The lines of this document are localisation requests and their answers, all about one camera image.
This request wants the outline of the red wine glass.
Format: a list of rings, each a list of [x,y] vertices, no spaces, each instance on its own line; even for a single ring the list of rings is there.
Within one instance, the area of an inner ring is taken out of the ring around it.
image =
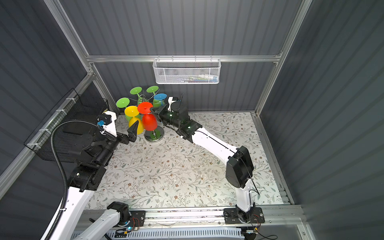
[[[142,122],[146,131],[154,131],[158,127],[157,119],[151,112],[152,107],[153,104],[149,102],[142,102],[138,105],[138,111],[143,115]]]

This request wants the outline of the yellow wine glass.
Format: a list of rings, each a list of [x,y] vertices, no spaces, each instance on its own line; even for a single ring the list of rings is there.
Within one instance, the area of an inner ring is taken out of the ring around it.
[[[138,122],[137,135],[140,135],[144,131],[144,125],[142,120],[140,119],[140,113],[138,111],[137,106],[129,106],[125,109],[125,115],[129,120],[129,127],[131,127],[134,123]]]

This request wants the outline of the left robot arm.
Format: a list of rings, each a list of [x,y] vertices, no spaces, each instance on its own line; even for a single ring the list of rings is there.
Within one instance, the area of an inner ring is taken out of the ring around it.
[[[129,127],[127,134],[122,134],[116,130],[116,119],[116,113],[106,111],[97,117],[96,123],[69,120],[53,129],[50,145],[62,176],[64,191],[61,203],[42,236],[43,240],[71,238],[86,205],[98,189],[118,144],[128,145],[136,141],[139,121]],[[81,135],[72,143],[70,153],[75,156],[77,166],[68,178],[55,148],[55,135],[61,127],[71,123],[90,125],[96,132]]]

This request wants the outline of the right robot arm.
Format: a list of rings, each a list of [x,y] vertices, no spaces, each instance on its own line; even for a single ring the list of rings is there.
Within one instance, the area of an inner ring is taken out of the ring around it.
[[[171,97],[167,104],[151,107],[150,110],[165,127],[174,130],[184,140],[206,149],[225,165],[226,180],[236,192],[235,216],[241,223],[251,223],[257,207],[251,192],[259,191],[253,181],[254,165],[249,150],[244,146],[237,148],[225,143],[191,119],[181,98]]]

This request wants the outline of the blue wine glass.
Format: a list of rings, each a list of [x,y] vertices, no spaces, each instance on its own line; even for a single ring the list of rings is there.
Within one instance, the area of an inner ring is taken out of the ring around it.
[[[165,105],[165,99],[168,96],[164,93],[156,94],[153,99],[153,107],[154,108],[159,108],[161,106]]]

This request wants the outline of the chrome wine glass rack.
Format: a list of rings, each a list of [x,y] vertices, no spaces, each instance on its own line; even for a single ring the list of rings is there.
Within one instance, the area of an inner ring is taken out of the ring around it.
[[[163,136],[164,136],[164,130],[159,126],[154,131],[145,131],[145,139],[149,142],[157,142]]]

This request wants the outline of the green wine glass back right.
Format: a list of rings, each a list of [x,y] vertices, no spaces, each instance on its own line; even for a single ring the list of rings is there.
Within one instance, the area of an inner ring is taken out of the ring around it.
[[[158,91],[159,91],[159,87],[156,86],[156,85],[155,85],[155,86],[150,86],[150,87],[148,87],[147,90],[146,90],[146,92],[147,92],[148,94],[152,94],[152,96],[150,96],[150,97],[148,98],[148,100],[153,99],[154,96],[157,94]]]

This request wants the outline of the green wine glass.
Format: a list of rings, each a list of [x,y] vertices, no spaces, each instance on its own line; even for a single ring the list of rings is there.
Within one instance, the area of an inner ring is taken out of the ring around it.
[[[124,114],[125,114],[125,109],[129,106],[129,104],[130,104],[130,99],[126,98],[126,97],[120,98],[116,102],[116,106],[119,109],[124,109]],[[126,114],[125,114],[125,117],[126,117],[127,122],[129,122],[132,118],[132,117],[127,116]]]
[[[147,90],[146,90],[146,92],[147,92],[148,94],[152,94],[152,96],[150,96],[150,97],[148,98],[148,100],[153,99],[154,96],[157,94],[158,91],[159,91],[159,87],[156,86],[156,85],[155,85],[155,86],[150,86],[150,87],[148,87]]]
[[[142,94],[142,87],[134,87],[130,90],[131,95],[137,95],[137,105],[141,104],[145,100],[145,96]]]

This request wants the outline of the green wine glass front left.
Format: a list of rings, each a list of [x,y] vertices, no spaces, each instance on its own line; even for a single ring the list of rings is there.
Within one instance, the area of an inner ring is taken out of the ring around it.
[[[126,98],[126,97],[120,98],[116,102],[116,106],[119,109],[124,109],[124,114],[125,114],[125,109],[129,106],[129,104],[130,104],[130,99]],[[132,117],[127,116],[126,114],[125,114],[125,117],[126,117],[127,122],[129,122],[132,118]]]

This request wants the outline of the green wine glass back left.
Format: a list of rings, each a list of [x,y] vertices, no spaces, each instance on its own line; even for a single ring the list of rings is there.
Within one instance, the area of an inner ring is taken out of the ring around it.
[[[141,104],[145,100],[145,96],[142,94],[142,87],[134,87],[130,90],[131,95],[137,95],[137,105]]]

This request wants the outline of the items in white basket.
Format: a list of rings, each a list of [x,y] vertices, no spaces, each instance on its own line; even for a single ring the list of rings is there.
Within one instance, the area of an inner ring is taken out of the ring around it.
[[[177,78],[176,81],[186,84],[217,84],[219,83],[219,76],[210,74],[184,76]]]

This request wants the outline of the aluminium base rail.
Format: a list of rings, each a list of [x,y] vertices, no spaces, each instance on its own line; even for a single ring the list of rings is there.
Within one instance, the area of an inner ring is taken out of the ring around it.
[[[143,229],[227,227],[225,207],[143,209],[146,212]],[[300,205],[261,206],[265,222],[262,227],[305,225],[308,223]]]

